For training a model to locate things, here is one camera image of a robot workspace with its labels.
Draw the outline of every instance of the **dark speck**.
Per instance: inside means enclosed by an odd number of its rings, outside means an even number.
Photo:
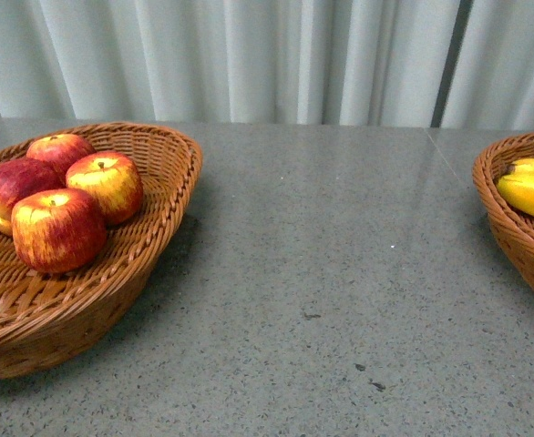
[[[380,383],[380,382],[372,382],[372,381],[370,381],[370,383],[373,384],[378,391],[385,391],[386,390],[386,386],[384,384]]]
[[[303,312],[303,317],[306,319],[306,320],[310,320],[310,319],[319,319],[321,318],[322,316],[320,314],[307,314],[305,311]]]

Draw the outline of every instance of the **wicker basket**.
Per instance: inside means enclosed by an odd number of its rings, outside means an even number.
[[[31,271],[12,240],[0,234],[0,379],[78,355],[123,316],[180,225],[202,167],[199,145],[168,127],[113,122],[57,132],[77,133],[97,150],[131,156],[143,179],[144,202],[134,218],[108,231],[107,246],[94,262],[64,275]],[[0,162],[22,157],[34,139],[1,150]]]
[[[486,147],[477,156],[472,175],[496,241],[534,289],[534,217],[512,208],[495,186],[507,164],[525,157],[534,157],[534,133],[508,137]]]

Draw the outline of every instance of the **table surface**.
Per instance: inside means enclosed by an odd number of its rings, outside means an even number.
[[[517,132],[166,125],[204,152],[178,232],[91,350],[0,381],[0,435],[534,435],[534,292],[471,180]]]

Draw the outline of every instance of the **apple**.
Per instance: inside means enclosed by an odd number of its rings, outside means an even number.
[[[65,184],[68,168],[77,160],[97,152],[93,145],[77,134],[57,134],[34,141],[26,156],[51,163]]]
[[[135,162],[117,150],[81,158],[67,171],[67,187],[84,189],[101,207],[107,226],[117,225],[141,208],[143,185]]]
[[[12,210],[12,229],[16,255],[41,273],[77,269],[107,242],[97,201],[77,188],[49,189],[19,200]]]
[[[12,208],[22,198],[45,189],[64,188],[52,166],[32,158],[0,163],[0,232],[12,235]]]

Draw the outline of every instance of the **red apple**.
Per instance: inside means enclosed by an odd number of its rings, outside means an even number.
[[[0,232],[12,235],[12,208],[22,199],[45,189],[65,185],[52,166],[32,158],[0,163]]]
[[[77,134],[58,134],[34,141],[26,151],[29,158],[51,163],[65,184],[68,168],[77,160],[95,153],[95,148]]]
[[[29,268],[64,273],[91,260],[107,242],[97,201],[76,188],[49,189],[23,198],[12,210],[15,252]]]
[[[81,158],[67,171],[67,187],[81,188],[99,203],[108,226],[117,225],[141,208],[143,185],[135,162],[116,150]]]

